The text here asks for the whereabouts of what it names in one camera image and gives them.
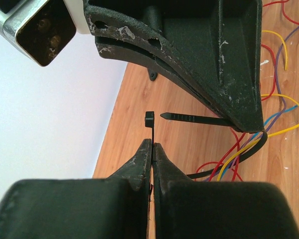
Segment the white wall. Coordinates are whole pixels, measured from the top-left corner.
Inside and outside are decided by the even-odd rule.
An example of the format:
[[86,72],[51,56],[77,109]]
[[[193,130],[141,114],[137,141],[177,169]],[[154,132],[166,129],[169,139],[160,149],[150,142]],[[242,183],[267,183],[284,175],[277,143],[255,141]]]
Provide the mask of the white wall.
[[90,35],[45,68],[0,36],[0,199],[19,179],[92,176],[125,67]]

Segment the screw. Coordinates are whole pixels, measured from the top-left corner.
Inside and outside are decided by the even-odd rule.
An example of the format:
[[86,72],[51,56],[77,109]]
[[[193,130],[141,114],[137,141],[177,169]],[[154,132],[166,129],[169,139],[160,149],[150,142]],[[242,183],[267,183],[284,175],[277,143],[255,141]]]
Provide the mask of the screw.
[[61,42],[61,37],[59,35],[55,35],[54,37],[51,38],[50,45],[53,48],[57,48],[59,46],[60,42]]
[[38,30],[41,33],[46,33],[50,29],[50,26],[51,26],[51,22],[49,19],[46,19],[46,18],[41,19],[38,24]]

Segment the wooden surface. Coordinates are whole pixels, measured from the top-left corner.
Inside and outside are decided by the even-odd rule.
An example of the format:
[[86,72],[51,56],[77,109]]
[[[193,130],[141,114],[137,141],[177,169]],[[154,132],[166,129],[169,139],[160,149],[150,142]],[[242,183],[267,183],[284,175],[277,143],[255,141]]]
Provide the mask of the wooden surface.
[[[299,21],[299,0],[286,4],[286,12]],[[296,25],[281,14],[281,5],[266,7],[263,11],[263,29],[274,30],[285,38]],[[262,43],[276,53],[280,40],[263,33]],[[284,53],[279,62],[279,81],[283,94],[299,101],[299,31],[287,42],[289,69],[283,70]],[[272,60],[266,49],[261,50],[262,93],[269,93],[273,80]],[[287,100],[288,107],[293,104]],[[272,97],[263,103],[264,118],[281,109],[279,99]],[[105,136],[94,177],[107,177],[129,160],[151,130],[144,126],[145,111],[155,111],[155,141],[162,144],[169,159],[183,172],[193,173],[201,164],[218,161],[235,143],[226,127],[167,121],[159,117],[164,112],[213,116],[191,95],[159,76],[155,82],[147,70],[129,64]],[[299,122],[299,110],[284,114],[271,132]],[[299,226],[299,128],[270,138],[253,157],[240,164],[239,173],[245,181],[266,181],[277,185],[293,211]],[[153,205],[150,214],[150,238],[154,238]]]

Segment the wire bundle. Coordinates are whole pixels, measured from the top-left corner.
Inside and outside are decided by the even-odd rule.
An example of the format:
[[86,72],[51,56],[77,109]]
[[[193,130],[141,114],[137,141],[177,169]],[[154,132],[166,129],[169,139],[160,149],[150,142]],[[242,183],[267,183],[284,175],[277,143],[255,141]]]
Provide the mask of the wire bundle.
[[[285,3],[289,2],[290,0],[283,0],[283,1],[274,1],[274,2],[271,2],[271,3],[268,3],[268,4],[265,4],[263,5],[263,7],[266,7],[266,6],[269,6],[269,5],[272,5],[272,4],[276,4],[276,3],[281,3],[282,4],[282,12],[283,12],[283,15],[284,17],[289,20],[290,22],[294,23],[294,24],[297,24],[298,27],[296,29],[294,29],[287,37],[286,39],[284,40],[278,33],[274,32],[274,31],[268,31],[268,30],[264,30],[263,32],[267,32],[267,33],[272,33],[272,34],[275,34],[276,36],[278,36],[281,40],[282,40],[282,45],[281,47],[279,48],[278,50],[278,53],[277,53],[277,56],[275,58],[274,56],[274,52],[272,51],[272,49],[266,45],[263,45],[262,44],[262,47],[266,48],[270,54],[271,54],[271,57],[273,59],[273,64],[274,64],[274,67],[275,67],[275,73],[274,73],[274,80],[273,80],[273,87],[272,87],[272,90],[269,94],[265,94],[265,95],[262,95],[262,101],[265,101],[267,99],[269,99],[271,96],[278,96],[280,98],[282,98],[282,101],[283,101],[283,104],[284,104],[284,107],[283,109],[270,116],[264,123],[264,126],[266,126],[272,119],[270,125],[266,128],[266,130],[264,132],[262,132],[262,135],[261,137],[258,137],[258,135],[260,133],[256,133],[254,134],[253,136],[251,136],[244,144],[242,147],[240,147],[240,142],[242,141],[242,139],[244,138],[245,136],[245,133],[241,135],[240,138],[238,138],[237,134],[233,131],[233,129],[231,129],[232,133],[234,134],[235,138],[236,138],[236,144],[233,145],[232,148],[230,148],[230,150],[222,157],[222,159],[219,161],[219,162],[209,162],[209,163],[205,163],[203,165],[201,165],[197,170],[196,170],[196,173],[194,174],[189,174],[188,176],[192,179],[197,179],[197,178],[201,178],[201,177],[206,177],[206,176],[209,176],[209,178],[205,179],[204,181],[211,181],[212,178],[216,175],[218,175],[217,177],[217,181],[220,181],[221,178],[224,176],[224,174],[226,173],[226,171],[230,168],[234,174],[233,174],[233,177],[232,177],[232,181],[235,181],[236,177],[239,178],[240,181],[242,181],[242,178],[240,177],[240,175],[238,174],[238,165],[239,165],[239,162],[242,162],[244,160],[246,160],[248,157],[250,157],[251,155],[253,155],[255,152],[257,152],[260,148],[257,147],[257,145],[263,145],[266,140],[267,140],[267,132],[271,129],[271,127],[275,124],[275,122],[278,120],[278,118],[283,114],[283,113],[287,113],[287,112],[290,112],[294,109],[296,109],[297,107],[299,107],[299,103],[297,101],[295,101],[294,99],[292,99],[291,97],[288,97],[288,96],[285,96],[282,94],[281,90],[280,90],[280,86],[279,86],[279,81],[278,81],[278,61],[279,61],[279,56],[280,56],[280,53],[282,51],[282,48],[285,49],[285,57],[286,57],[286,61],[285,61],[285,70],[287,70],[288,68],[288,51],[287,51],[287,46],[286,46],[286,41],[288,41],[288,39],[297,31],[299,30],[299,22],[296,22],[292,19],[290,19],[286,13],[285,13]],[[277,87],[277,91],[278,91],[278,94],[274,94],[274,91],[275,91],[275,87]],[[295,103],[295,106],[287,109],[287,103],[285,101],[284,98],[287,98],[291,101],[293,101]],[[290,130],[293,130],[295,128],[298,128],[299,127],[299,124],[293,126],[293,127],[290,127],[290,128],[287,128],[287,129],[284,129],[284,130],[280,130],[278,132],[275,132],[275,133],[271,133],[268,135],[268,137],[272,137],[272,136],[276,136],[276,135],[279,135],[279,134],[282,134],[282,133],[285,133],[287,131],[290,131]],[[237,147],[237,153],[235,153],[233,156],[231,156],[225,163],[223,163],[223,161],[226,159],[226,157]],[[206,165],[209,165],[209,164],[216,164],[216,167],[212,170],[209,170],[209,171],[206,171],[206,172],[199,172],[204,166]]]

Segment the black plastic part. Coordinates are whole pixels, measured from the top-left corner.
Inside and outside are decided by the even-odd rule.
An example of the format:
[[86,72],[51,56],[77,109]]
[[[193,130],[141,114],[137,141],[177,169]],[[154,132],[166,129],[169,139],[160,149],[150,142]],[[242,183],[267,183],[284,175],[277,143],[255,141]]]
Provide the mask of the black plastic part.
[[0,11],[8,13],[22,0],[0,0]]
[[152,147],[154,146],[154,121],[155,121],[154,111],[145,112],[145,127],[151,128]]
[[263,131],[261,0],[84,0],[84,14],[102,57],[164,75],[237,131]]
[[151,69],[148,69],[148,73],[149,73],[149,79],[151,81],[155,81],[156,78],[158,77],[158,73],[155,71],[152,71]]
[[153,175],[157,239],[299,239],[287,201],[274,185],[193,182],[157,143]]
[[23,180],[0,204],[0,239],[145,239],[151,140],[107,179]]

